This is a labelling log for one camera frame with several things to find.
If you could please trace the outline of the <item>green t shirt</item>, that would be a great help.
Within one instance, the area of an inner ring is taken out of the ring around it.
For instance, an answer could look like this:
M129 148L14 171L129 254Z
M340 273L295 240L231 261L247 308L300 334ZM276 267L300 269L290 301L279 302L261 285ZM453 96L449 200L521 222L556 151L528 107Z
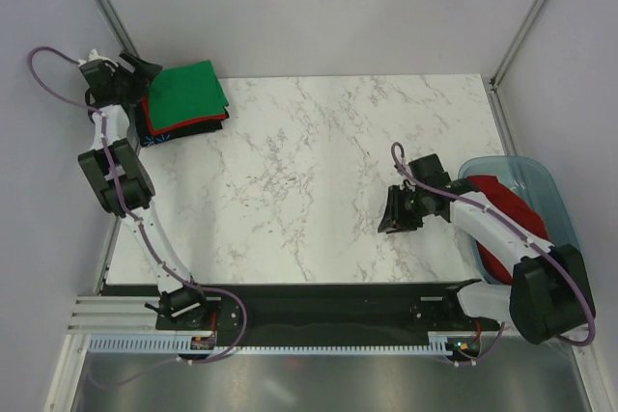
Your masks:
M210 61L163 70L141 103L146 134L155 143L222 129L228 106Z

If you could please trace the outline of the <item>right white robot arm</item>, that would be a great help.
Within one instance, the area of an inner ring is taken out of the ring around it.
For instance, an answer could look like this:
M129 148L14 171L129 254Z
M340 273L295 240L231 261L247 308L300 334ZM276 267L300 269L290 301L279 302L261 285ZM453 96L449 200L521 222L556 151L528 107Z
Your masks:
M449 326L465 328L483 317L513 325L532 344L559 339L587 346L595 340L596 309L575 246L552 243L540 216L495 176L452 179L437 154L406 162L399 143L391 156L403 182L388 188L379 233L417 231L436 216L480 248L488 278L458 285L442 304Z

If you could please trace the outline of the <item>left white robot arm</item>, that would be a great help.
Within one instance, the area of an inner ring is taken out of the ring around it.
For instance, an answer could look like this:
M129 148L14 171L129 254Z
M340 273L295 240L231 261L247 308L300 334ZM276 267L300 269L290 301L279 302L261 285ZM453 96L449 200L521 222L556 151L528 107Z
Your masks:
M95 126L90 149L78 164L102 208L130 230L154 273L158 330L202 330L211 325L213 308L197 289L188 268L169 241L155 209L155 188L128 140L129 111L146 95L162 67L127 52L118 62L91 50L78 62L89 89L86 105Z

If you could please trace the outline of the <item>folded red t shirt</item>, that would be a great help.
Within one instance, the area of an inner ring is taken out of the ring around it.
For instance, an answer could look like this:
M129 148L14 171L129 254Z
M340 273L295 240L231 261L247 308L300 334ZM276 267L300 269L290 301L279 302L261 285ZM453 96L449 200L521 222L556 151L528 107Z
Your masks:
M154 123L151 120L149 100L147 97L142 99L136 114L140 115L141 126L143 127L143 129L139 130L138 133L151 138L163 136L171 136L174 138L213 132L221 129L223 122L230 118L229 112L224 109L223 113L219 115L193 118L171 124L163 128L155 128Z

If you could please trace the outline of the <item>folded black t shirt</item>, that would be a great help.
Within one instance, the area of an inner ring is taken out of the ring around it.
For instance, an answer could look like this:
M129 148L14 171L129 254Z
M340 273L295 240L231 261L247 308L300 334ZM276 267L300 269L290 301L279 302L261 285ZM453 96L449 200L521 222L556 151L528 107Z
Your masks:
M163 128L168 125L193 118L219 115L223 113L224 109L228 111L227 107L229 105L227 97L225 97L225 94L220 88L209 88L205 91L193 94L171 94L170 96L153 96L145 94L143 98L144 97L147 97L149 100L151 120L154 123L155 128ZM141 126L141 117L136 114L136 111L138 110L138 106L141 101L135 108L135 125L139 144L142 148L162 144L182 137L194 136L188 135L174 138L171 136L163 136L151 138L149 136L140 135L138 131L143 129L143 127Z

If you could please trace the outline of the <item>dark red t shirt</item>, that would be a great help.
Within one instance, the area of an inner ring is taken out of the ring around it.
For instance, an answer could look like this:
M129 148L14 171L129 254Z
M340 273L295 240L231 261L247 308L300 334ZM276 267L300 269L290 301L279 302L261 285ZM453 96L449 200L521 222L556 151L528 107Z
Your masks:
M468 176L486 197L504 214L530 233L549 241L545 223L522 198L502 184L497 177L489 175ZM510 271L481 243L476 242L484 270L499 284L510 286L513 278Z

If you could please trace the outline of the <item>blue plastic bin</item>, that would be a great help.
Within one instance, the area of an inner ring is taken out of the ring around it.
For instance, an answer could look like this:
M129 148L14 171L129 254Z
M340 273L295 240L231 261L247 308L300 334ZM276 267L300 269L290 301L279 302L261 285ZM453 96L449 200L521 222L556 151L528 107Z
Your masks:
M466 161L461 178L494 177L539 216L543 237L557 245L579 248L571 219L549 171L539 162L522 156L484 156Z

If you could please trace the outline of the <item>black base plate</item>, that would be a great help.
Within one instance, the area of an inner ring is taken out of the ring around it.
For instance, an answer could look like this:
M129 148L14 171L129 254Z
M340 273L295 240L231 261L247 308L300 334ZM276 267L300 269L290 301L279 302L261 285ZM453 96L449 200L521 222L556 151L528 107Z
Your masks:
M159 330L214 329L219 345L302 348L426 345L432 332L493 332L466 316L456 283L231 285L160 298Z

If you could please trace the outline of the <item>aluminium frame rail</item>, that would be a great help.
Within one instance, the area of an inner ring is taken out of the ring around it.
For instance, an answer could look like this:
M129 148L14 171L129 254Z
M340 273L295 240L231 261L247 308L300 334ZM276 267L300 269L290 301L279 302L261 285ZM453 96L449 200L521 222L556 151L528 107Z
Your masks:
M146 305L158 303L152 288L140 296L134 288L114 287L103 296L78 299L72 329L216 332L226 338L245 330L246 343L272 342L278 332L311 338L337 333L377 331L411 336L428 332L494 331L496 320L468 316L454 293L441 285L280 285L232 286L206 293L213 308L211 325L202 330L158 330L157 314Z

